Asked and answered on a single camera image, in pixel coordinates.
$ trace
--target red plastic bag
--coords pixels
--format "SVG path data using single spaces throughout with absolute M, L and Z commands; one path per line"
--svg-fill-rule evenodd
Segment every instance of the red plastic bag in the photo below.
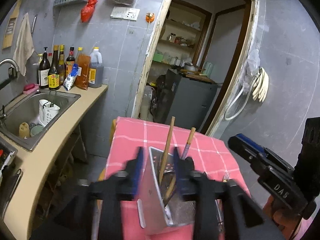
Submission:
M 90 20 L 93 12 L 94 12 L 94 6 L 98 0 L 88 0 L 88 3 L 81 9 L 81 21 L 83 23 L 87 22 Z

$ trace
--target white hose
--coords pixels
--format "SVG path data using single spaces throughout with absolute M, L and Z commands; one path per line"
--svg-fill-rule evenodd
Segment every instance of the white hose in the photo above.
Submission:
M 236 118 L 244 109 L 245 105 L 247 104 L 252 88 L 255 88 L 253 93 L 252 93 L 252 98 L 253 100 L 256 100 L 257 98 L 259 99 L 259 102 L 263 102 L 266 99 L 267 92 L 268 92 L 268 87 L 269 87 L 269 76 L 266 73 L 266 71 L 263 69 L 263 67 L 260 67 L 260 75 L 257 78 L 257 76 L 254 76 L 251 86 L 249 89 L 249 92 L 247 94 L 247 97 L 245 98 L 245 102 L 243 106 L 240 108 L 238 112 L 236 112 L 233 116 L 227 117 L 227 112 L 231 109 L 231 107 L 234 105 L 234 103 L 238 100 L 238 98 L 241 96 L 243 92 L 243 87 L 241 88 L 240 92 L 237 94 L 235 99 L 232 100 L 231 104 L 227 107 L 225 113 L 224 113 L 224 119 L 226 121 L 230 121 L 234 118 Z

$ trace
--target beige countertop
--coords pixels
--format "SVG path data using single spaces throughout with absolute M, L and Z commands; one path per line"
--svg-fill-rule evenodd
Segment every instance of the beige countertop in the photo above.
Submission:
M 107 85 L 88 90 L 73 87 L 70 93 L 79 94 L 81 97 L 49 128 L 33 152 L 21 148 L 0 133 L 0 137 L 18 150 L 15 158 L 16 168 L 23 171 L 21 181 L 4 216 L 4 223 L 17 240 L 29 239 L 36 205 L 54 161 L 84 114 L 107 89 Z M 59 91 L 66 92 L 64 88 L 60 88 Z

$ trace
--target pink soap dish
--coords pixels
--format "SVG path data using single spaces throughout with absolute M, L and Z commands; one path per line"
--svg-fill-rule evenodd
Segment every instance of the pink soap dish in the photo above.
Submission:
M 28 90 L 24 90 L 23 93 L 24 93 L 25 95 L 29 95 L 29 94 L 31 94 L 32 92 L 37 91 L 38 89 L 39 89 L 39 84 L 34 84 L 34 87 L 33 87 L 33 88 L 28 89 Z

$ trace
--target gray refrigerator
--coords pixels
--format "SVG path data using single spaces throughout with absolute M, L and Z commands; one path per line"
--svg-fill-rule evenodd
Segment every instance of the gray refrigerator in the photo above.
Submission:
M 193 80 L 169 69 L 158 98 L 154 121 L 191 129 L 200 128 L 205 115 L 217 93 L 217 84 Z

